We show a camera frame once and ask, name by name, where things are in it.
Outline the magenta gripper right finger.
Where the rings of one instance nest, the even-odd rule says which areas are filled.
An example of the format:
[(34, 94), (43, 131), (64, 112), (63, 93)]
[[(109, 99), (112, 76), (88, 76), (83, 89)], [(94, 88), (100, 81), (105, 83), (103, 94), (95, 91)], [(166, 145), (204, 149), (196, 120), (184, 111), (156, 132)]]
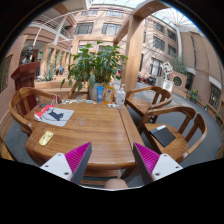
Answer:
[(158, 154), (138, 143), (133, 144), (133, 154), (145, 185), (182, 169), (168, 154)]

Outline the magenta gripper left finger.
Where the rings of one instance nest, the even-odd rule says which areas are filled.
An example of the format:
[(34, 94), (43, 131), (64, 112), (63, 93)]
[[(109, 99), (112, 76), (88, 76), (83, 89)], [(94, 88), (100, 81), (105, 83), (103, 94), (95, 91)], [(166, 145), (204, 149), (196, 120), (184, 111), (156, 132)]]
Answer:
[(92, 144), (88, 142), (66, 154), (55, 154), (41, 166), (41, 169), (79, 185), (84, 176), (91, 153)]

